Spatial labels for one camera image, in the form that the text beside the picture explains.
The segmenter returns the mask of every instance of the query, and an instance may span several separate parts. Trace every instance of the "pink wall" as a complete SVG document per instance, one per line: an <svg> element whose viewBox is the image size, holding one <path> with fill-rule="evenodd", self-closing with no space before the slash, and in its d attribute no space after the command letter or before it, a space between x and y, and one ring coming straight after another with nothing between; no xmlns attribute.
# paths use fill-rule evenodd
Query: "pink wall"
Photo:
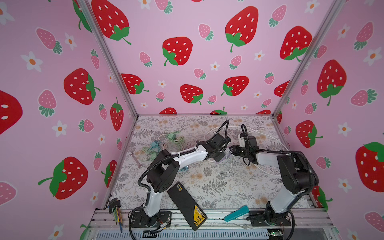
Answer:
<svg viewBox="0 0 384 240"><path fill-rule="evenodd" d="M303 49L309 45L310 35L316 34L332 1L89 2L119 71L137 85L143 81L136 89L134 84L127 83L138 113L158 114L166 108L174 108L177 113L210 113L225 107L227 113L251 114L275 109L280 100L275 90L277 93L280 85L286 86L284 83L298 65L296 58L289 61L284 58L292 52L291 48ZM274 19L278 20L278 25L271 23L274 27L270 27ZM240 41L232 37L235 32L241 34ZM238 46L234 45L230 52L232 42ZM268 73L273 76L265 80ZM240 86L227 90L233 96L224 93L223 84L232 86L236 79ZM182 91L186 90L183 93L186 98L180 92L184 84L192 85L182 88ZM197 96L196 103L189 103L193 100L192 95Z"/></svg>
<svg viewBox="0 0 384 240"><path fill-rule="evenodd" d="M314 167L315 196L343 239L384 238L383 9L383 1L347 2L282 110L280 127Z"/></svg>
<svg viewBox="0 0 384 240"><path fill-rule="evenodd" d="M101 171L118 160L117 139L124 145L133 118L116 82L109 81L93 34L83 24L78 28L72 1L8 0L0 2L0 9L0 239L79 239L85 229L80 226L104 205L107 187ZM60 54L54 53L55 45ZM96 67L92 49L98 54ZM101 90L94 101L88 74ZM110 116L116 97L124 113L118 131ZM85 121L82 132L78 125L86 119L92 124ZM100 166L95 170L97 152L102 160L96 160ZM54 179L38 185L49 177ZM96 201L91 201L94 194Z"/></svg>

